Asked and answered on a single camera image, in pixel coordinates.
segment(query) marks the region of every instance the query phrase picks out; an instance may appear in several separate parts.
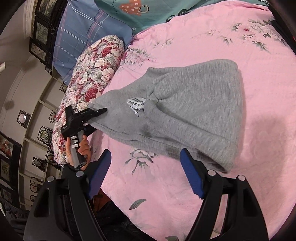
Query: shelf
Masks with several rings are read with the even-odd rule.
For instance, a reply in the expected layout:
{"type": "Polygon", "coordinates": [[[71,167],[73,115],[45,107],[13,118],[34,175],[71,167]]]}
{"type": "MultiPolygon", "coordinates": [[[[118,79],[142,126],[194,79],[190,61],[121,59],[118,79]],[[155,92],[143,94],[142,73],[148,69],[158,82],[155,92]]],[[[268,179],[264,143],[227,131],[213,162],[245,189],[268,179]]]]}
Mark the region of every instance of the shelf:
{"type": "Polygon", "coordinates": [[[28,199],[28,198],[25,198],[23,197],[22,199],[24,199],[23,202],[21,202],[21,195],[20,193],[24,193],[24,190],[23,192],[20,192],[20,188],[21,188],[21,185],[20,185],[20,177],[22,177],[22,183],[24,183],[24,179],[31,179],[32,177],[37,177],[39,179],[43,179],[44,181],[46,181],[46,178],[49,176],[49,174],[54,174],[55,177],[59,177],[60,176],[60,172],[55,169],[54,167],[48,165],[48,163],[46,164],[46,169],[45,169],[45,172],[44,172],[44,175],[43,177],[40,177],[39,175],[35,174],[35,173],[32,173],[30,172],[29,170],[26,170],[25,166],[24,168],[22,167],[22,164],[24,164],[26,162],[26,158],[27,158],[27,152],[28,152],[28,145],[29,144],[32,144],[34,145],[35,147],[38,147],[40,150],[43,150],[45,152],[48,151],[48,146],[42,144],[41,142],[33,139],[31,137],[32,135],[32,126],[35,125],[36,123],[36,119],[40,113],[40,109],[42,108],[42,106],[46,107],[47,109],[51,110],[51,111],[54,111],[54,112],[57,112],[58,111],[58,108],[56,106],[54,106],[53,104],[49,103],[48,101],[45,100],[45,97],[48,96],[48,92],[50,92],[50,90],[52,89],[52,86],[54,85],[55,82],[58,82],[58,83],[63,83],[62,79],[60,78],[59,74],[57,73],[57,71],[53,68],[52,70],[52,76],[51,78],[49,79],[49,81],[47,82],[45,88],[43,89],[37,103],[36,103],[36,106],[35,106],[35,109],[31,115],[31,118],[29,120],[29,123],[28,123],[28,126],[27,126],[27,129],[26,129],[26,132],[25,132],[25,137],[24,137],[24,140],[23,140],[23,144],[22,144],[22,149],[21,149],[21,155],[20,155],[20,163],[19,163],[19,168],[18,168],[18,191],[19,191],[19,201],[20,201],[20,204],[22,206],[27,206],[27,207],[30,207],[30,205],[26,204],[25,203],[25,199],[28,199]]]}

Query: teal pillowcase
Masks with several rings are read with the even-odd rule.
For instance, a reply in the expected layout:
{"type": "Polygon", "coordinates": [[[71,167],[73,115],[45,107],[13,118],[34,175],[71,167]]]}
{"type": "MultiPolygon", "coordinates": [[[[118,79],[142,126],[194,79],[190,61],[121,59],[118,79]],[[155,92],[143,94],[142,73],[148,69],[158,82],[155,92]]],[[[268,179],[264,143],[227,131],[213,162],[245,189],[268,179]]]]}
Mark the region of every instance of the teal pillowcase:
{"type": "MultiPolygon", "coordinates": [[[[223,0],[94,0],[98,8],[116,18],[137,34],[148,27],[170,21],[190,10],[223,0]]],[[[244,0],[245,2],[266,5],[262,0],[244,0]]]]}

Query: gripper handle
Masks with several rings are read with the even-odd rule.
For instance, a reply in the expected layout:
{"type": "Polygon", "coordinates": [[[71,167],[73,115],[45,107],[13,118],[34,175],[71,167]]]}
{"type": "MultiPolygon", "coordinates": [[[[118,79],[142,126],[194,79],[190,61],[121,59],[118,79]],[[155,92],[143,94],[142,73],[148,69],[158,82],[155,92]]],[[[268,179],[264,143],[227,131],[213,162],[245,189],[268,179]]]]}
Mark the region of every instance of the gripper handle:
{"type": "Polygon", "coordinates": [[[74,168],[76,171],[80,170],[82,167],[86,165],[86,158],[82,156],[79,152],[79,143],[83,140],[83,135],[84,131],[81,130],[77,133],[77,135],[70,137],[71,139],[71,155],[72,155],[72,160],[74,163],[74,168]]]}

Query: floral pillow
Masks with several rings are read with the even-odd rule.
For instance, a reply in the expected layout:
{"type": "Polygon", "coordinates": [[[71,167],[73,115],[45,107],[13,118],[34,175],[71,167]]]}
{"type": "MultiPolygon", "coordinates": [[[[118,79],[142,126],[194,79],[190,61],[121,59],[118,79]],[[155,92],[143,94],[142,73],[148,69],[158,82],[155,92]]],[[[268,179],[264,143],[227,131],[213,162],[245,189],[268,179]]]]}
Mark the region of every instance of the floral pillow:
{"type": "Polygon", "coordinates": [[[77,59],[54,124],[52,143],[54,159],[58,164],[67,163],[65,139],[61,134],[61,127],[66,123],[65,108],[72,105],[77,113],[100,96],[117,70],[123,52],[123,42],[115,35],[107,35],[88,47],[77,59]]]}

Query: gray fabric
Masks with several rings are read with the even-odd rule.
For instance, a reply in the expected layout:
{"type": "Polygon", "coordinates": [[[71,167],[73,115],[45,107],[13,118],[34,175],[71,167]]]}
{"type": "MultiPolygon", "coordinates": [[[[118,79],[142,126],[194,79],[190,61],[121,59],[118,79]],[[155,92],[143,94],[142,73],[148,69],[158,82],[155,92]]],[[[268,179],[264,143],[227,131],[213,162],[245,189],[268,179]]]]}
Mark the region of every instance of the gray fabric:
{"type": "Polygon", "coordinates": [[[237,154],[242,94],[237,64],[213,60],[187,67],[148,68],[138,80],[89,104],[108,108],[89,123],[122,143],[180,157],[187,148],[208,169],[228,172],[237,154]],[[141,97],[139,117],[126,103],[141,97]]]}

